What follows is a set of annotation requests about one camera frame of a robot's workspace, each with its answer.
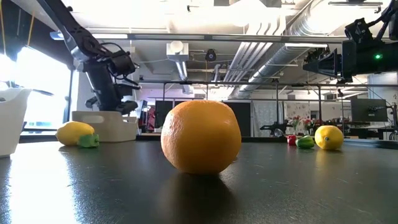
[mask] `red bell pepper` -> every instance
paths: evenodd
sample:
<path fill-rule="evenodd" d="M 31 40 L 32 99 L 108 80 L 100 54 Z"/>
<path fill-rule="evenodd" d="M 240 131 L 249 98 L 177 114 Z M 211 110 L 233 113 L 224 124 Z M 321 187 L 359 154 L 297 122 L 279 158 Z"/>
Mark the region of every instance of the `red bell pepper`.
<path fill-rule="evenodd" d="M 295 146 L 296 145 L 295 141 L 296 141 L 296 135 L 287 136 L 287 144 L 288 145 Z"/>

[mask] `table surface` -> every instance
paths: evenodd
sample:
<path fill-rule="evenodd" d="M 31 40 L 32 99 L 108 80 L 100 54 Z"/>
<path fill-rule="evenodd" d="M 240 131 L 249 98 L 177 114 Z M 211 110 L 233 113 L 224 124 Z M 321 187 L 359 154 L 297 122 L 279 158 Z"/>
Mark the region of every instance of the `table surface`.
<path fill-rule="evenodd" d="M 1 223 L 397 223 L 398 151 L 243 143 L 219 176 L 181 174 L 160 142 L 20 144 L 0 159 Z"/>

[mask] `air duct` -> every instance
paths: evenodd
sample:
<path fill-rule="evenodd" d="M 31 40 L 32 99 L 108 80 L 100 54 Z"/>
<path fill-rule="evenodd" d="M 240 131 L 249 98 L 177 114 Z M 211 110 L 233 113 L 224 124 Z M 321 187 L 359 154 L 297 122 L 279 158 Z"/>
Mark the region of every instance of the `air duct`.
<path fill-rule="evenodd" d="M 188 44 L 182 43 L 181 41 L 173 41 L 167 44 L 166 54 L 169 60 L 175 62 L 180 79 L 185 81 L 188 78 L 187 65 L 185 64 L 189 59 Z M 184 94 L 192 94 L 193 87 L 190 85 L 182 85 L 182 92 Z"/>
<path fill-rule="evenodd" d="M 325 36 L 339 28 L 345 21 L 351 21 L 356 17 L 355 10 L 343 7 L 329 6 L 329 1 L 314 0 L 299 15 L 297 20 L 286 30 L 286 35 L 291 36 Z M 344 16 L 329 17 L 331 11 L 338 10 L 338 14 Z M 283 67 L 268 66 L 271 64 L 290 64 L 294 59 L 305 53 L 309 47 L 286 47 L 284 43 L 272 44 L 266 52 L 266 63 L 249 79 L 249 82 L 265 82 Z M 251 93 L 259 85 L 241 85 L 233 91 L 232 98 L 249 98 Z"/>

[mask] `green light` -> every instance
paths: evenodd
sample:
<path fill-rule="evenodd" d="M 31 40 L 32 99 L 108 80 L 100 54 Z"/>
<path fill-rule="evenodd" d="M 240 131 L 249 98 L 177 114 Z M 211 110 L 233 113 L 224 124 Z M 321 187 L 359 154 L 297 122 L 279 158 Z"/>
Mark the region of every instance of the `green light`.
<path fill-rule="evenodd" d="M 379 60 L 379 59 L 382 59 L 383 58 L 383 55 L 382 54 L 376 54 L 375 56 L 374 56 L 374 59 L 376 59 L 376 60 Z"/>

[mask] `white container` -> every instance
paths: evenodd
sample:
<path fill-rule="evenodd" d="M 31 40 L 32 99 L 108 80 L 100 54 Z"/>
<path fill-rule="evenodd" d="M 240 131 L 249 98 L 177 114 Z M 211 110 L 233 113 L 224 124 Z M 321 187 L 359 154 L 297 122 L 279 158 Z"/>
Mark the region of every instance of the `white container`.
<path fill-rule="evenodd" d="M 73 111 L 72 121 L 92 126 L 100 142 L 136 140 L 137 118 L 123 117 L 116 111 Z"/>
<path fill-rule="evenodd" d="M 0 91 L 0 157 L 14 153 L 21 135 L 30 89 Z"/>

